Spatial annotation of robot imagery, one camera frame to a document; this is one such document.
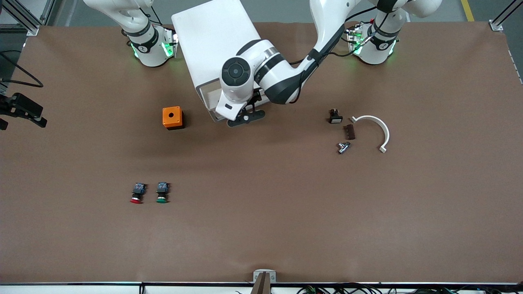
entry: black cable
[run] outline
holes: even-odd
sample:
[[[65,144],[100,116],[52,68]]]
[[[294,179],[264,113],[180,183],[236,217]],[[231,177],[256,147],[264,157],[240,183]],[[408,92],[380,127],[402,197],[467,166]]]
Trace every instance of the black cable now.
[[[300,290],[298,290],[298,292],[296,292],[296,294],[300,294],[300,292],[305,290],[305,289],[306,289],[306,287],[301,288]]]
[[[43,88],[43,84],[40,80],[38,80],[35,76],[33,76],[31,73],[29,73],[28,71],[26,71],[23,67],[21,67],[20,65],[18,65],[16,62],[14,62],[13,60],[11,60],[10,58],[8,58],[3,52],[0,52],[0,55],[5,58],[5,60],[9,61],[9,63],[11,63],[12,65],[14,65],[16,68],[18,68],[19,70],[23,71],[25,74],[27,74],[29,77],[31,77],[35,82],[37,82],[38,84],[31,84],[31,83],[27,83],[27,82],[21,82],[21,81],[16,81],[16,80],[4,80],[2,79],[2,82],[8,82],[8,83],[13,83],[13,84],[20,84],[20,85],[25,85],[25,86],[30,86],[30,87],[37,87],[37,88]]]
[[[289,102],[289,104],[294,104],[294,103],[298,102],[298,99],[300,99],[301,84],[303,83],[303,73],[305,73],[305,71],[301,72],[301,74],[300,74],[300,80],[298,83],[298,94],[296,95],[296,99],[292,102]]]
[[[365,12],[373,11],[374,9],[376,9],[376,7],[369,8],[369,9],[365,9],[365,10],[362,10],[362,11],[360,11],[360,12],[358,12],[358,13],[355,13],[355,14],[353,14],[353,15],[347,17],[347,19],[345,19],[345,22],[348,22],[351,18],[356,17],[356,16],[358,16],[358,15],[360,15],[360,14],[364,14]],[[294,65],[294,64],[298,64],[298,63],[300,63],[300,62],[302,62],[302,61],[303,61],[303,59],[300,59],[300,60],[297,60],[297,61],[294,61],[294,62],[290,62],[289,64],[290,64],[290,65]]]
[[[165,28],[165,27],[164,27],[164,29],[166,29],[166,30],[170,30],[170,31],[172,31],[173,33],[176,33],[176,30],[175,30],[175,29],[172,29],[172,28]]]
[[[362,11],[360,11],[358,13],[354,13],[353,15],[347,17],[347,19],[345,19],[345,22],[348,22],[351,18],[356,17],[356,16],[358,16],[360,14],[364,14],[365,12],[373,11],[374,9],[376,9],[376,7],[365,9],[365,10],[362,10]]]
[[[516,9],[518,9],[522,4],[523,4],[523,2],[520,2],[520,3],[518,4],[518,6],[516,6],[516,8],[514,8],[514,9],[513,9],[509,14],[507,14],[507,16],[505,16],[505,18],[502,19],[499,23],[501,24],[502,22],[504,22],[505,19],[507,19],[507,18],[508,18],[512,13],[514,13],[514,11],[516,11]]]
[[[163,23],[162,23],[162,21],[160,20],[160,18],[158,17],[158,14],[156,14],[156,11],[154,10],[154,7],[153,7],[153,6],[151,6],[151,9],[153,10],[154,16],[156,16],[156,19],[158,20],[158,22],[160,23],[160,25],[163,26]]]
[[[295,64],[298,64],[298,63],[300,63],[300,62],[302,62],[302,61],[303,61],[303,59],[300,59],[300,60],[296,60],[296,61],[294,61],[294,62],[289,62],[289,64],[290,64],[290,65],[295,65]]]
[[[505,9],[503,9],[503,11],[502,11],[502,12],[501,12],[501,13],[500,13],[496,18],[494,18],[494,20],[493,20],[492,22],[496,22],[497,19],[498,19],[498,18],[499,18],[503,13],[505,13],[505,11],[507,11],[507,9],[508,9],[509,7],[511,7],[512,4],[514,4],[516,1],[517,1],[517,0],[513,0],[512,3],[510,3],[507,7],[505,7]]]
[[[345,38],[343,38],[343,36],[342,36],[342,40],[344,40],[344,41],[347,42],[347,43],[354,44],[354,45],[356,45],[356,44],[358,43],[358,42],[356,42],[356,41],[349,41],[349,40],[346,40]]]
[[[9,53],[9,52],[18,52],[18,53],[22,53],[22,51],[20,51],[20,50],[5,50],[5,51],[2,51],[2,53]]]
[[[351,292],[349,292],[349,291],[347,291],[347,290],[345,290],[345,289],[342,289],[342,290],[343,290],[343,292],[346,293],[346,294],[354,294],[354,293],[357,292],[357,291],[361,291],[361,292],[363,292],[363,293],[365,293],[365,294],[368,294],[365,290],[363,290],[363,289],[361,289],[361,288],[358,288],[358,289],[356,289],[356,290],[352,290]]]
[[[376,33],[377,33],[378,31],[380,31],[381,27],[382,27],[383,24],[385,23],[385,20],[387,19],[388,16],[389,16],[389,14],[387,13],[387,14],[385,15],[385,17],[383,18],[383,21],[381,22],[381,24],[380,24],[380,25],[378,26],[378,28],[376,29],[376,31],[374,31],[374,32],[372,33],[371,38],[373,38],[373,37],[376,35]],[[338,56],[338,57],[347,57],[347,56],[349,56],[349,55],[354,54],[354,52],[356,52],[358,49],[360,49],[361,46],[363,46],[363,45],[360,43],[359,45],[357,45],[357,46],[354,48],[354,50],[350,51],[350,52],[347,53],[347,54],[339,54],[339,53],[336,53],[336,52],[328,52],[328,53],[325,53],[324,55],[322,55],[322,57],[327,56],[327,55],[331,55],[331,54],[332,54],[332,55],[335,55],[335,56]]]
[[[322,290],[325,294],[331,294],[329,291],[327,291],[325,288],[318,288],[319,290]]]
[[[385,20],[387,19],[388,16],[389,16],[389,14],[387,13],[387,14],[385,15],[385,17],[383,18],[383,21],[381,22],[380,26],[378,26],[377,30],[376,30],[374,33],[372,33],[372,37],[371,37],[371,38],[373,38],[373,37],[376,35],[376,33],[381,29],[381,27],[382,27],[383,24],[385,23]],[[338,54],[338,53],[336,53],[336,52],[328,52],[328,53],[323,54],[323,55],[321,56],[321,58],[324,58],[325,56],[330,55],[330,54],[332,54],[332,55],[336,55],[336,56],[338,56],[338,57],[346,57],[346,56],[349,56],[349,55],[354,54],[354,52],[356,52],[356,50],[358,50],[361,46],[363,46],[363,45],[362,45],[362,44],[357,45],[357,46],[354,48],[354,50],[350,51],[350,52],[347,53],[347,54]],[[300,63],[301,61],[303,61],[303,59],[300,60],[300,61],[294,61],[294,62],[292,62],[292,63],[290,63],[290,64]],[[302,87],[301,84],[303,83],[303,73],[304,73],[304,72],[305,72],[305,71],[301,72],[301,74],[300,74],[300,80],[299,80],[299,84],[298,84],[298,94],[296,95],[296,99],[295,99],[294,101],[292,101],[292,102],[289,102],[289,104],[294,104],[294,103],[298,102],[298,99],[300,99],[301,87]],[[371,294],[374,294],[374,293],[375,293],[374,290],[377,290],[380,294],[383,294],[380,290],[378,290],[378,289],[376,289],[376,288],[374,288],[374,287],[372,287],[372,288],[374,289],[374,290],[373,290],[373,289],[371,289],[369,286],[366,286],[366,285],[363,285],[363,286],[366,287],[366,288],[368,288],[368,289],[370,290]]]
[[[151,15],[150,14],[145,13],[145,11],[143,11],[143,9],[141,7],[139,9],[143,13],[143,15],[145,15],[149,19],[150,22],[153,22],[153,23],[158,24],[158,25],[162,25],[160,20],[158,20],[158,21],[151,20]]]

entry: black clamp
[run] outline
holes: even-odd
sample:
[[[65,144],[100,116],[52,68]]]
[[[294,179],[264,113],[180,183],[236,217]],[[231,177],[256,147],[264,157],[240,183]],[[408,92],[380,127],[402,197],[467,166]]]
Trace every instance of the black clamp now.
[[[236,117],[235,120],[227,120],[227,125],[229,127],[236,127],[265,117],[265,111],[256,110],[255,107],[256,102],[262,100],[262,94],[260,93],[260,90],[261,88],[253,90],[253,98],[249,100],[247,105],[245,105],[245,107],[242,109],[242,112]],[[247,106],[249,105],[252,106],[251,112],[247,111]]]
[[[43,107],[20,93],[12,97],[0,95],[0,115],[21,117],[34,122],[40,128],[45,128],[47,120],[42,117]],[[8,122],[0,119],[0,130],[7,129]]]

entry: gray floor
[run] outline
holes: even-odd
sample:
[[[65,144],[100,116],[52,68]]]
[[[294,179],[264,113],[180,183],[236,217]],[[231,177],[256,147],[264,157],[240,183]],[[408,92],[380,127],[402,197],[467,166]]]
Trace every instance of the gray floor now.
[[[170,23],[172,14],[189,9],[208,0],[156,0],[154,8],[163,23]],[[242,0],[245,10],[253,22],[312,22],[308,0]],[[370,8],[368,1],[362,1],[354,8],[354,12]],[[115,26],[114,21],[107,16],[89,8],[82,0],[66,0],[63,2],[57,26]],[[376,14],[362,14],[355,20],[369,20]],[[412,21],[466,21],[460,0],[443,0],[436,13],[419,19],[412,16]]]
[[[22,50],[26,35],[24,33],[2,33],[0,34],[0,51],[6,50]],[[17,62],[20,53],[9,52],[5,53],[11,60]],[[11,78],[15,67],[8,61],[0,57],[0,77]]]
[[[496,18],[511,2],[511,0],[469,0],[470,9],[476,21]],[[523,28],[522,6],[503,22],[503,33],[507,36],[508,47],[520,74],[523,72],[523,32],[521,32],[521,28]]]

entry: circular button on robot arm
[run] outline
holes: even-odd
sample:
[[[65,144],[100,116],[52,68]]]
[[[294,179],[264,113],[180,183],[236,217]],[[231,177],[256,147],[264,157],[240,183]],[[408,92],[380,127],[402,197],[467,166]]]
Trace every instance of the circular button on robot arm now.
[[[222,68],[222,80],[227,86],[239,87],[247,82],[251,67],[243,58],[233,57],[225,62]]]

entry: black electrical component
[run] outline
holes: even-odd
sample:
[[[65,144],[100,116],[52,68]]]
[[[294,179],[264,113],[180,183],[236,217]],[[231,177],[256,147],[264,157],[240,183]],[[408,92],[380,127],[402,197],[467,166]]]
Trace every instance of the black electrical component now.
[[[156,189],[156,193],[158,193],[158,198],[157,198],[156,202],[167,203],[167,193],[169,193],[169,183],[159,182],[158,187]]]
[[[340,123],[343,120],[343,116],[338,114],[338,109],[331,109],[329,113],[331,114],[331,117],[328,119],[329,123]]]
[[[147,184],[136,183],[134,184],[134,189],[132,190],[131,203],[142,204],[143,195],[147,189]]]

